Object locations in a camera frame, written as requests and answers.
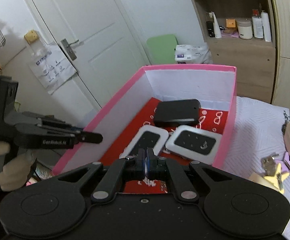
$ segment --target white tablecloth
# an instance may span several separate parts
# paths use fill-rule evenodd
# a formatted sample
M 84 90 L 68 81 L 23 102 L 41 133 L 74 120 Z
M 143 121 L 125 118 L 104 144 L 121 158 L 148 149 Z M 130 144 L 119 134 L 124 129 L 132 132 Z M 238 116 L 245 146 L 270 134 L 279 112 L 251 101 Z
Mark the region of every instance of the white tablecloth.
M 232 143 L 223 170 L 247 179 L 253 172 L 264 173 L 260 159 L 273 152 L 283 159 L 285 146 L 282 125 L 289 109 L 237 97 L 237 113 Z M 283 182 L 284 196 L 290 202 L 290 176 Z M 283 233 L 290 240 L 290 221 Z

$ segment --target purple star-shaped object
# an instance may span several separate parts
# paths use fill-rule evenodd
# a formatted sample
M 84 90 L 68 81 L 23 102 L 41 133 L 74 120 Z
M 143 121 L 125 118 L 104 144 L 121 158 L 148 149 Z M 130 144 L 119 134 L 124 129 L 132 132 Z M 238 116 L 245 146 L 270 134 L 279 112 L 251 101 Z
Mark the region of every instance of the purple star-shaped object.
M 284 159 L 282 161 L 275 160 L 275 163 L 280 163 L 282 165 L 282 173 L 289 172 L 290 173 L 290 160 L 288 152 L 285 152 Z

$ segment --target white case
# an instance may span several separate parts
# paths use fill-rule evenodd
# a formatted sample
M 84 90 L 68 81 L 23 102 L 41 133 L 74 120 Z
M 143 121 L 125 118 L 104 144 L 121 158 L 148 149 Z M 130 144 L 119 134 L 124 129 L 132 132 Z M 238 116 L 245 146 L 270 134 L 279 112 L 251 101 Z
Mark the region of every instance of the white case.
M 180 147 L 178 145 L 175 145 L 175 140 L 178 138 L 180 133 L 182 131 L 185 131 L 185 130 L 191 131 L 193 133 L 197 133 L 197 134 L 200 134 L 200 135 L 205 135 L 205 136 L 208 136 L 208 137 L 215 138 L 216 142 L 215 142 L 212 150 L 210 151 L 210 153 L 208 155 L 202 155 L 202 154 L 199 154 L 198 152 L 191 151 L 191 150 L 188 150 L 188 149 L 186 149 L 184 147 Z M 214 132 L 198 129 L 198 128 L 195 128 L 195 127 L 192 127 L 192 126 L 188 126 L 188 125 L 181 125 L 175 130 L 175 132 L 172 134 L 172 136 L 168 139 L 168 141 L 166 142 L 165 147 L 166 147 L 167 150 L 169 150 L 169 151 L 171 151 L 171 152 L 173 152 L 175 154 L 181 155 L 181 156 L 183 156 L 185 158 L 188 158 L 188 159 L 191 159 L 191 160 L 194 160 L 194 161 L 200 161 L 200 162 L 212 165 L 213 162 L 214 162 L 215 156 L 217 154 L 217 151 L 218 151 L 218 147 L 219 147 L 219 144 L 220 144 L 220 141 L 221 141 L 221 137 L 222 137 L 222 135 L 218 134 L 218 133 L 214 133 Z
M 120 159 L 125 158 L 126 156 L 130 154 L 130 152 L 132 151 L 132 149 L 134 148 L 138 140 L 142 137 L 143 133 L 146 131 L 160 135 L 159 140 L 157 141 L 157 143 L 155 144 L 153 148 L 154 154 L 156 156 L 159 155 L 159 153 L 161 152 L 162 148 L 164 147 L 169 137 L 169 133 L 167 130 L 156 127 L 156 126 L 144 125 L 138 130 L 138 133 L 134 136 L 134 138 L 131 140 L 129 145 L 125 148 L 124 152 L 119 155 Z

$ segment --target green plastic board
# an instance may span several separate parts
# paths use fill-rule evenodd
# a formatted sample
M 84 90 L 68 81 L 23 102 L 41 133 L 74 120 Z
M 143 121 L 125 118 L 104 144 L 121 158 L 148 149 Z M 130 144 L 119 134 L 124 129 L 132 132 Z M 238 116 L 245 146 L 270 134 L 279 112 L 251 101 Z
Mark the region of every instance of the green plastic board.
M 154 65 L 175 64 L 175 49 L 178 44 L 175 35 L 167 34 L 147 40 L 147 46 Z

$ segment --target door frame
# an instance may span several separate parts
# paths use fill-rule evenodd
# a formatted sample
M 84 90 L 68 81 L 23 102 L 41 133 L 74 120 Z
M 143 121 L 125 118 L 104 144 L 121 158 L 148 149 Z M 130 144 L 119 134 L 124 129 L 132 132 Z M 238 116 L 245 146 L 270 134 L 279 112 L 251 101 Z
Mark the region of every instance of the door frame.
M 51 42 L 56 42 L 55 38 L 53 37 L 52 33 L 50 32 L 50 30 L 48 29 L 47 25 L 45 24 L 43 18 L 41 17 L 38 9 L 36 8 L 33 0 L 25 0 L 27 6 L 29 7 L 29 10 L 36 22 L 36 24 L 38 25 L 39 29 L 40 29 L 40 35 L 42 36 L 43 39 L 45 39 L 45 41 L 47 43 L 51 43 Z M 137 32 L 133 26 L 133 24 L 131 23 L 130 18 L 127 15 L 127 12 L 125 10 L 125 8 L 122 5 L 122 2 L 120 0 L 114 0 L 114 2 L 116 3 L 121 15 L 123 16 L 123 19 L 125 20 L 129 31 L 131 32 L 133 39 L 135 40 L 137 47 L 144 59 L 144 62 L 147 65 L 150 65 L 149 59 L 147 57 L 147 54 L 145 53 L 145 50 L 141 44 L 141 41 L 137 35 Z M 87 99 L 91 102 L 91 104 L 94 106 L 94 108 L 96 110 L 100 110 L 101 106 L 98 104 L 98 102 L 95 100 L 95 98 L 93 97 L 91 91 L 88 90 L 88 88 L 85 86 L 85 84 L 83 83 L 83 81 L 81 80 L 80 76 L 78 74 L 75 74 L 72 78 L 75 83 L 78 85 L 78 87 L 81 89 L 81 91 L 84 93 L 84 95 L 87 97 Z

